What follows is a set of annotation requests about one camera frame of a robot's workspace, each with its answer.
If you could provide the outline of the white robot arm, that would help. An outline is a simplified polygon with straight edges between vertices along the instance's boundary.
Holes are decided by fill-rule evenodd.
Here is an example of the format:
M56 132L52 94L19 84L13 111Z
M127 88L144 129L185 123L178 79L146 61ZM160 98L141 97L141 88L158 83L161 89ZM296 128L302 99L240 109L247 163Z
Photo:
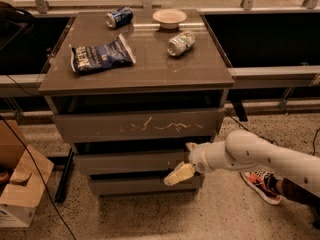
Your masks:
M224 141L196 144L188 142L188 162L181 162L164 183L173 186L195 173L216 169L237 172L270 168L316 196L320 196L320 158L283 148L245 130L229 133Z

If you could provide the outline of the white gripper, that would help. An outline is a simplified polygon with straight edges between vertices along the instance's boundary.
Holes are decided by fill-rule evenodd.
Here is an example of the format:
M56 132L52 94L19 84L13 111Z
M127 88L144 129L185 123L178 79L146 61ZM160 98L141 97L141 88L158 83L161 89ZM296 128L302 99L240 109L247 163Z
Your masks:
M195 174L195 171L205 174L214 170L212 161L212 143L196 144L193 142L187 142L185 146L189 150L188 159L191 164L181 162L164 178L164 183L167 186L173 186L192 178Z

